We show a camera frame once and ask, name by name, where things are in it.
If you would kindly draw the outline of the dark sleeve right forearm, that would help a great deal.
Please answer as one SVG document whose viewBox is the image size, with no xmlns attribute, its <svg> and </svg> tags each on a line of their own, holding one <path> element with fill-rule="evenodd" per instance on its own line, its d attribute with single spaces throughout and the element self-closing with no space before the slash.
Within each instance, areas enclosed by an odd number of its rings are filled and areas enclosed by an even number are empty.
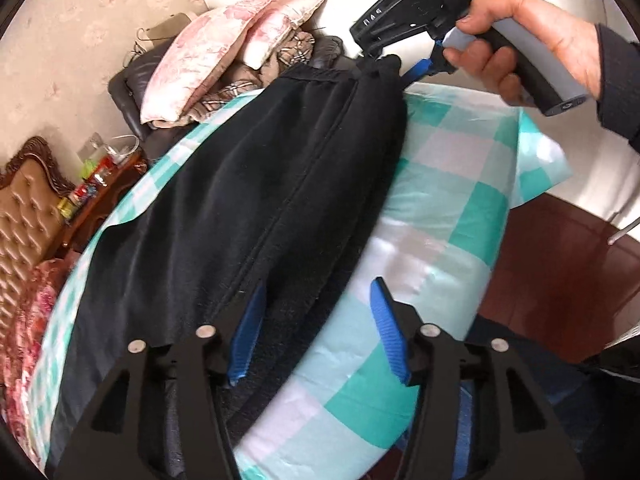
<svg viewBox="0 0 640 480">
<path fill-rule="evenodd" d="M 605 25 L 596 26 L 601 60 L 601 126 L 640 151 L 640 53 L 638 42 L 626 41 Z"/>
</svg>

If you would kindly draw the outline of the person's right hand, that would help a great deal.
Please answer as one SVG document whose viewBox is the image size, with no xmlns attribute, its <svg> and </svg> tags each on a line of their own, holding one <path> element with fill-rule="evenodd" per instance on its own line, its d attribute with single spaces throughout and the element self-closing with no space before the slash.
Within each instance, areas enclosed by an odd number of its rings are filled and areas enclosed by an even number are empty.
<svg viewBox="0 0 640 480">
<path fill-rule="evenodd" d="M 593 99 L 600 98 L 601 57 L 595 24 L 544 0 L 472 0 L 468 14 L 457 21 L 457 28 L 476 36 L 504 18 L 513 18 L 538 38 Z M 525 104 L 512 49 L 493 51 L 486 41 L 477 39 L 462 51 L 445 49 L 444 57 L 501 96 L 506 104 Z"/>
</svg>

